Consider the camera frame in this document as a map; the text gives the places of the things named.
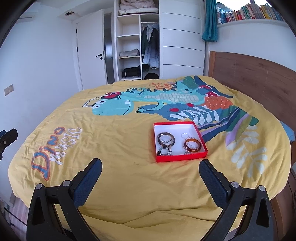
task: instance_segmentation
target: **white wardrobe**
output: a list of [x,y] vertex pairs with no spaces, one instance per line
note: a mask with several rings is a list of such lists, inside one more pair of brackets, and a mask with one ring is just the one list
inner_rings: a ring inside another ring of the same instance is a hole
[[[119,16],[120,0],[114,5],[114,43],[116,58],[115,80],[140,80],[153,72],[160,79],[178,78],[188,75],[202,75],[205,60],[204,6],[202,0],[155,0],[159,14],[142,13]],[[141,31],[148,24],[159,23],[160,65],[158,69],[143,72],[141,52]],[[122,51],[137,48],[139,56],[120,58]],[[125,68],[140,65],[141,76],[122,77]]]

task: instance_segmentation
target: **bangle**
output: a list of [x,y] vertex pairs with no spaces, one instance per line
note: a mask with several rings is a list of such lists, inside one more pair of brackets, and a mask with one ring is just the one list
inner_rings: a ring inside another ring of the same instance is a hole
[[[169,141],[161,141],[160,140],[160,137],[162,136],[169,136],[171,137],[171,139]],[[162,132],[158,135],[158,143],[163,147],[163,149],[165,149],[166,147],[171,147],[175,144],[175,138],[174,136],[171,134],[171,133],[168,133],[168,132]]]
[[[190,141],[195,142],[195,143],[197,144],[197,148],[190,148],[190,147],[187,145],[187,143],[190,142]],[[189,151],[189,152],[199,152],[200,149],[202,148],[202,144],[201,144],[198,140],[196,140],[195,138],[188,138],[188,139],[184,142],[184,148],[185,148],[186,151]]]

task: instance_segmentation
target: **white wall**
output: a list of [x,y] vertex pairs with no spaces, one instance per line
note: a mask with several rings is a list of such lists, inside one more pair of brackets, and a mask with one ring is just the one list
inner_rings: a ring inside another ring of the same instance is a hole
[[[78,92],[72,23],[54,17],[57,12],[41,6],[33,21],[14,25],[0,48],[0,130],[16,128],[19,133],[0,161],[4,200],[12,191],[7,171],[16,151],[47,115]],[[15,90],[4,96],[11,84]]]
[[208,44],[204,75],[209,51],[251,55],[296,71],[296,37],[285,22],[257,19],[220,25],[218,41]]

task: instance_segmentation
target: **yellow duvet cover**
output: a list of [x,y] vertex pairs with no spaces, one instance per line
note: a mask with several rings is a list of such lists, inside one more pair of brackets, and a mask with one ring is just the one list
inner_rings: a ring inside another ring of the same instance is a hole
[[229,181],[264,185],[270,199],[284,188],[291,148],[280,122],[213,78],[188,76],[121,81],[74,95],[13,158],[13,192],[29,207],[36,184],[60,185],[99,158],[102,174],[79,210],[100,240],[200,240],[221,212],[199,175],[200,160],[155,161],[153,124],[188,120]]

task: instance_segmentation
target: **light switch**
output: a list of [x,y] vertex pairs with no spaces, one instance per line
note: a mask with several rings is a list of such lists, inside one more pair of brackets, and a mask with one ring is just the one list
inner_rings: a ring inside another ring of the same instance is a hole
[[9,94],[9,87],[4,89],[4,94],[5,94],[5,96]]
[[9,93],[14,91],[13,85],[10,85],[8,88],[9,88]]

